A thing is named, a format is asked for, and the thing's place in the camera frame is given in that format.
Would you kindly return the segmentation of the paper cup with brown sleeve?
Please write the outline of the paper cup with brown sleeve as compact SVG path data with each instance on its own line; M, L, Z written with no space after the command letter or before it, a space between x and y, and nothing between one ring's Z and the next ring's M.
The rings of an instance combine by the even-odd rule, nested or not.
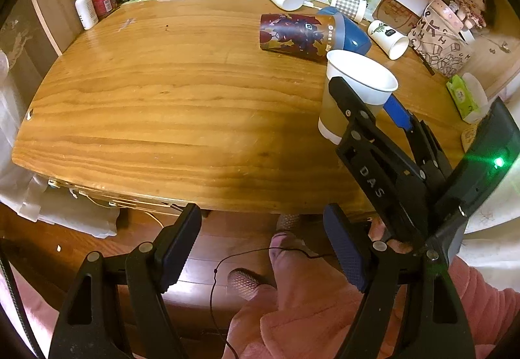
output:
M398 81L390 70L366 56L339 49L327 54L318 130L325 139L338 145L346 131L348 120L330 95L329 82L333 77L342 77L373 115L383 109L385 102L398 88Z

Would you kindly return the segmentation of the white cup with leaf print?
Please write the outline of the white cup with leaf print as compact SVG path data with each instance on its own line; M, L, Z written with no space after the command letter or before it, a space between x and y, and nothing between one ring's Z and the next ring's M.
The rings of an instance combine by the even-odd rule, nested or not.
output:
M369 37L381 47L391 61L396 61L400 58L409 47L409 39L407 36L381 20L372 21L367 33Z

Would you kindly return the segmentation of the blue cup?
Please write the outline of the blue cup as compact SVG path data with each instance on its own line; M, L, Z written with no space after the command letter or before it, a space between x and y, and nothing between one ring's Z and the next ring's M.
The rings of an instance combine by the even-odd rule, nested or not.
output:
M369 36L350 18L335 7L325 7L317 11L318 15L333 16L335 20L335 36L332 48L343 49L365 56L371 49Z

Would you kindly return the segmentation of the dark floral paper cup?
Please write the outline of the dark floral paper cup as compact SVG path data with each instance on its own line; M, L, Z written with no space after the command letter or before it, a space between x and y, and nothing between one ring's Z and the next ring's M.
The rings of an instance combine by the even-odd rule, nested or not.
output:
M338 46L336 20L330 15L263 14L259 26L262 50L322 62Z

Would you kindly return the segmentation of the checkered paper cup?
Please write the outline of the checkered paper cup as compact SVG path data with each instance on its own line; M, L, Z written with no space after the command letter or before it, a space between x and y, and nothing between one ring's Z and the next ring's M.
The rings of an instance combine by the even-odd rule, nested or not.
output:
M364 19L368 2L366 0L331 0L331 7L336 8L350 20L360 23Z

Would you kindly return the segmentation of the green tissue pack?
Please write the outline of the green tissue pack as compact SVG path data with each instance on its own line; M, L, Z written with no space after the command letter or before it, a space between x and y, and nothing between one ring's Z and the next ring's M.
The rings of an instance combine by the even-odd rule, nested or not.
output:
M488 97L473 74L465 72L462 76L454 75L446 87L464 122L474 124L486 116L489 111Z

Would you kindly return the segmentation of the printed canvas tote bag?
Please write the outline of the printed canvas tote bag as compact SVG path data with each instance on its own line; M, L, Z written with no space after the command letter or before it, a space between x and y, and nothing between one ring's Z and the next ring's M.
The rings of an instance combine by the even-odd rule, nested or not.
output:
M409 31L410 46L427 64L445 77L452 77L472 57L472 48L449 29L433 10L427 9L415 27Z

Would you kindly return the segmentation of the white cloth under table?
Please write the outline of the white cloth under table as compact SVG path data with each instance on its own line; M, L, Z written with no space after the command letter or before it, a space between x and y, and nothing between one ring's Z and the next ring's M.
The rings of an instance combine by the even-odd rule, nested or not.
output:
M11 153L25 114L1 54L1 203L31 222L59 224L97 238L115 236L119 209L103 208L67 188L52 188L47 179L14 164Z

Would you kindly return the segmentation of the pink round box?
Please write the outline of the pink round box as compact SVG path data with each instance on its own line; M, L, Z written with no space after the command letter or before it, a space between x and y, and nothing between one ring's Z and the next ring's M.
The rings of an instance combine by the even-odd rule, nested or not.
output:
M463 22L443 0L430 0L422 20L436 31L457 34L463 30Z

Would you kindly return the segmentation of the brown paper bag red print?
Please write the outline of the brown paper bag red print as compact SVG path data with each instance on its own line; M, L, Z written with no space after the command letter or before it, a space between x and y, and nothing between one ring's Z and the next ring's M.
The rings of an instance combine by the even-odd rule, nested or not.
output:
M420 20L418 15L397 0L381 0L372 16L404 35L408 35Z

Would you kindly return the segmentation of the small doll with dark hair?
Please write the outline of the small doll with dark hair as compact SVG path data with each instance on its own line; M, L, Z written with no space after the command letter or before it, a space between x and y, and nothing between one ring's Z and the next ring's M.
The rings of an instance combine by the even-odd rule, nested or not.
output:
M494 0L450 0L448 6L463 23L464 30L493 27L496 18Z

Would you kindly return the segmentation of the white lotion bottle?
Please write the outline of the white lotion bottle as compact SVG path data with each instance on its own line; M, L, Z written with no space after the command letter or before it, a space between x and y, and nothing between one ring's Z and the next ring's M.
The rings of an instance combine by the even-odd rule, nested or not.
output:
M75 7L85 30L90 30L98 24L99 19L93 5L93 0L75 0Z

